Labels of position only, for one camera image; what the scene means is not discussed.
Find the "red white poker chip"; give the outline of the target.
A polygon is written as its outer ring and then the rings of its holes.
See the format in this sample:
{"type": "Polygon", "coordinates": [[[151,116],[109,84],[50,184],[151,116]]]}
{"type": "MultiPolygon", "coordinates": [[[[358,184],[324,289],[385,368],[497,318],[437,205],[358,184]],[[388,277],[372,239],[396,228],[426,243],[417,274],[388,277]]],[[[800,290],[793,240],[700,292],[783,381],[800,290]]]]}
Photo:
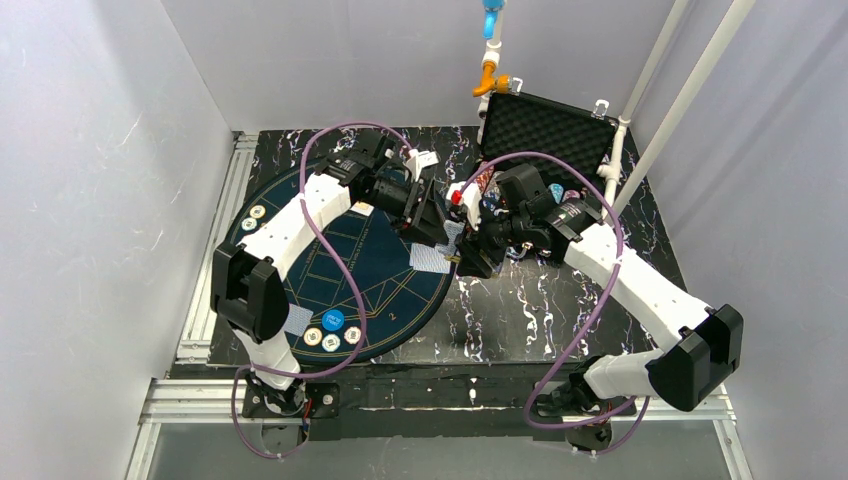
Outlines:
{"type": "Polygon", "coordinates": [[[350,345],[356,345],[362,337],[362,331],[357,326],[347,328],[343,334],[344,340],[350,345]]]}

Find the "light blue poker chip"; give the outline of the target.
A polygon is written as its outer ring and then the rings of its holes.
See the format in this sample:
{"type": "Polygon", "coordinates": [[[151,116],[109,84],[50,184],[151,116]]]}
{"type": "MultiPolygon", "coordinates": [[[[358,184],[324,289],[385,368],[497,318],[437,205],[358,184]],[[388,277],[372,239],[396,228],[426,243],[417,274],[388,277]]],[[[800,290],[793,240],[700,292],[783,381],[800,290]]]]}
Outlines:
{"type": "Polygon", "coordinates": [[[333,353],[340,348],[341,343],[342,341],[338,335],[330,333],[323,338],[321,347],[325,352],[333,353]]]}

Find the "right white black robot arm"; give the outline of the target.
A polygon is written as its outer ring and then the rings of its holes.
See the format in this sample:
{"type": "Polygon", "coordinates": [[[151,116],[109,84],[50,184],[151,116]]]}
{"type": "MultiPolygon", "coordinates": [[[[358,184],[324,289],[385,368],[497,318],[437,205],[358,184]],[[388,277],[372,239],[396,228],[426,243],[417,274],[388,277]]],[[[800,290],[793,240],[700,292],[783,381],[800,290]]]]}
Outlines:
{"type": "Polygon", "coordinates": [[[450,212],[466,225],[457,241],[457,274],[488,278],[510,247],[547,249],[603,286],[592,321],[614,299],[655,344],[647,352],[589,358],[561,386],[533,396],[533,407],[588,411],[605,400],[643,396],[690,412],[737,370],[744,327],[737,309],[713,308],[676,286],[626,246],[591,204],[557,198],[533,166],[511,168],[495,183],[506,206],[500,214],[482,206],[475,179],[449,189],[450,212]]]}

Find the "dealt cards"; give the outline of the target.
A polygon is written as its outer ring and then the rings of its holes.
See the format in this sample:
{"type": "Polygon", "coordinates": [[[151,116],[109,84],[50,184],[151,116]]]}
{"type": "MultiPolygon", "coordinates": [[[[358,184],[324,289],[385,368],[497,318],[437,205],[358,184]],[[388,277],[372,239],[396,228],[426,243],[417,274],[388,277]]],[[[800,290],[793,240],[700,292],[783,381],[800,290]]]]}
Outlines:
{"type": "Polygon", "coordinates": [[[446,252],[445,245],[431,247],[413,243],[410,248],[409,265],[419,272],[449,274],[453,263],[447,259],[446,252]]]}
{"type": "Polygon", "coordinates": [[[283,330],[287,334],[301,337],[309,328],[314,313],[312,310],[299,305],[290,304],[288,315],[283,324],[283,330]]]}

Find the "blue patterned playing cards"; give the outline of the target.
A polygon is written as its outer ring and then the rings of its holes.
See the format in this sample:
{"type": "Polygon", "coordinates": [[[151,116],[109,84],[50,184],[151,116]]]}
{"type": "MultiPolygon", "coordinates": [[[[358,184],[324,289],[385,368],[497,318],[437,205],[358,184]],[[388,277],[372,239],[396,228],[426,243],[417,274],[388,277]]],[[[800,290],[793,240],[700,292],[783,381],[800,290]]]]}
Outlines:
{"type": "Polygon", "coordinates": [[[444,244],[437,244],[435,249],[446,257],[455,256],[458,238],[465,230],[464,224],[453,220],[446,220],[443,226],[447,235],[447,241],[444,244]]]}

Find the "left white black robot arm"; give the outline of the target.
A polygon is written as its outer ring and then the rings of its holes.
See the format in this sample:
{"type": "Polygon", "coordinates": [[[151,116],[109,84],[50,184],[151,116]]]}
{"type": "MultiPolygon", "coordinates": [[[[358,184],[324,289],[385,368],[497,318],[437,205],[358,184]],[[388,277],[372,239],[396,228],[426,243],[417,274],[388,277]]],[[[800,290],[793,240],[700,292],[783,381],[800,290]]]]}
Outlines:
{"type": "Polygon", "coordinates": [[[439,157],[398,132],[306,147],[214,252],[211,310],[275,392],[397,348],[433,317],[453,268],[439,157]]]}

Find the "playing card deck box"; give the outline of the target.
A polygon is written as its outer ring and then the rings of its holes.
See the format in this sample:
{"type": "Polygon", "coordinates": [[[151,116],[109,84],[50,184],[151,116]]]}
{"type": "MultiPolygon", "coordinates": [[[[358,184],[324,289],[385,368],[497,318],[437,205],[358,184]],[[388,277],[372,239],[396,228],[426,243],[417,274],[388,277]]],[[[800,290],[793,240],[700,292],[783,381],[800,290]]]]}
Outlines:
{"type": "Polygon", "coordinates": [[[478,278],[492,278],[501,270],[502,262],[493,259],[484,250],[472,250],[465,256],[469,264],[470,275],[478,278]]]}

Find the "blue small blind button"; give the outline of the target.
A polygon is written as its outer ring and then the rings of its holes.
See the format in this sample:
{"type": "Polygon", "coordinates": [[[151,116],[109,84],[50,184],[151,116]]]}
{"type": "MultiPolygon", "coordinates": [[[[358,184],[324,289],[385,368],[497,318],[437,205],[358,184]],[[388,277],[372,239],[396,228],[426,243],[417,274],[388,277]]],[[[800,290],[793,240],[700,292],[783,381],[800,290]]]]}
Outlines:
{"type": "Polygon", "coordinates": [[[345,315],[340,310],[330,309],[323,313],[321,325],[328,332],[336,332],[344,326],[345,321],[345,315]]]}

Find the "orange chip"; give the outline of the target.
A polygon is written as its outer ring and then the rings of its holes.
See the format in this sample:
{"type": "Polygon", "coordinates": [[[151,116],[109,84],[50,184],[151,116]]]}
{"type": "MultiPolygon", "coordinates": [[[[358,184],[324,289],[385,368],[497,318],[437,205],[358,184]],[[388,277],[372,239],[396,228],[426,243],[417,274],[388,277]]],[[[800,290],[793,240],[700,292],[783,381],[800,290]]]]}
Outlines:
{"type": "Polygon", "coordinates": [[[304,331],[302,335],[303,342],[310,347],[318,346],[323,339],[323,332],[320,328],[310,327],[304,331]]]}

